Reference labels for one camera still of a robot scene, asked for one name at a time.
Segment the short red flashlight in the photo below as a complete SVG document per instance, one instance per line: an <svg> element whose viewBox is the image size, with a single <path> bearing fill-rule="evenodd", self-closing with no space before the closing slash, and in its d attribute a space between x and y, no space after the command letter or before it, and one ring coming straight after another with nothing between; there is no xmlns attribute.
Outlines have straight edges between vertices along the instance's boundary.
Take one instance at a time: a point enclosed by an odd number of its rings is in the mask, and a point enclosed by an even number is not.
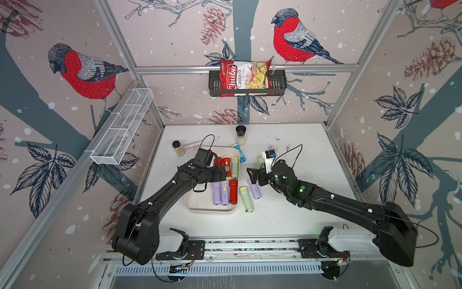
<svg viewBox="0 0 462 289"><path fill-rule="evenodd" d="M232 176L232 173L231 173L231 158L229 156L224 156L222 158L222 165L225 168L227 177L230 178Z"/></svg>

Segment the red flashlight back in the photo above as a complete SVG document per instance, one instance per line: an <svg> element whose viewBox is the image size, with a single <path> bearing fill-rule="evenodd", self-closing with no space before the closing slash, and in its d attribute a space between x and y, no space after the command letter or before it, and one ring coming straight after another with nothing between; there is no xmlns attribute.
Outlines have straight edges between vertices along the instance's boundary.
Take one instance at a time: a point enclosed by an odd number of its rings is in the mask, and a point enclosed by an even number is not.
<svg viewBox="0 0 462 289"><path fill-rule="evenodd" d="M229 203L232 205L236 205L238 203L238 180L231 179L229 181L229 185L230 185Z"/></svg>

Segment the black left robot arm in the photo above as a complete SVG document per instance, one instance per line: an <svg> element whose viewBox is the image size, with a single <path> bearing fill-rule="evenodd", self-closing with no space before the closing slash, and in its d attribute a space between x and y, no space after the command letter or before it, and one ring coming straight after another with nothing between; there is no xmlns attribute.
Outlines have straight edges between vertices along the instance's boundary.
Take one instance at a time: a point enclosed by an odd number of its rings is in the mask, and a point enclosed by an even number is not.
<svg viewBox="0 0 462 289"><path fill-rule="evenodd" d="M151 197L137 205L127 205L120 213L112 249L140 265L174 249L185 254L186 233L178 231L183 239L171 247L166 244L166 236L160 234L160 223L169 209L195 186L226 180L225 168L212 163L217 158L212 150L200 148L196 156L179 166L172 179Z"/></svg>

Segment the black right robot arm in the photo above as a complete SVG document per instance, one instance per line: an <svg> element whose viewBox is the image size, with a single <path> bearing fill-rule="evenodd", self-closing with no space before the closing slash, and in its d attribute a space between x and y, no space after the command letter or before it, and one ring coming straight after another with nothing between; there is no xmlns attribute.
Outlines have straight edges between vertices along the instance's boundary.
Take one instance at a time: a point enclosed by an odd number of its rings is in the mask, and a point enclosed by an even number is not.
<svg viewBox="0 0 462 289"><path fill-rule="evenodd" d="M285 160L277 161L269 173L264 168L248 168L247 173L252 184L270 185L292 205L332 214L363 227L375 234L372 242L382 256L403 267L414 265L418 230L398 204L370 204L332 193L299 180Z"/></svg>

